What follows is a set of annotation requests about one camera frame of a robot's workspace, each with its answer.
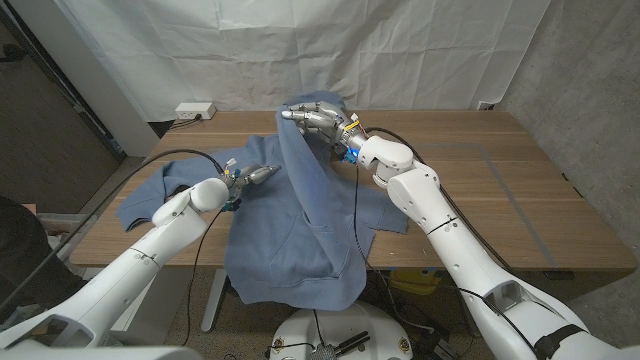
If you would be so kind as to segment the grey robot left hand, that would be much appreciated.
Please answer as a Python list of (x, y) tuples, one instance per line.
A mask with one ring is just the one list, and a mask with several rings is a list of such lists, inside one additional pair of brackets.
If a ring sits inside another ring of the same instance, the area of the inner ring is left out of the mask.
[(281, 170), (280, 165), (250, 165), (233, 171), (226, 170), (223, 181), (229, 189), (229, 200), (240, 197), (242, 190), (249, 185), (258, 185)]

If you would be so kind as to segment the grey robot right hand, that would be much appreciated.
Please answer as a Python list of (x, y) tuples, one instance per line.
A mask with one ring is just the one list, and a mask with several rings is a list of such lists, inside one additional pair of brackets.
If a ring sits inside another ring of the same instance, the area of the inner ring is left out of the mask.
[(318, 134), (330, 145), (360, 150), (367, 141), (367, 135), (356, 120), (326, 101), (286, 105), (280, 114), (285, 120), (293, 121), (302, 134)]

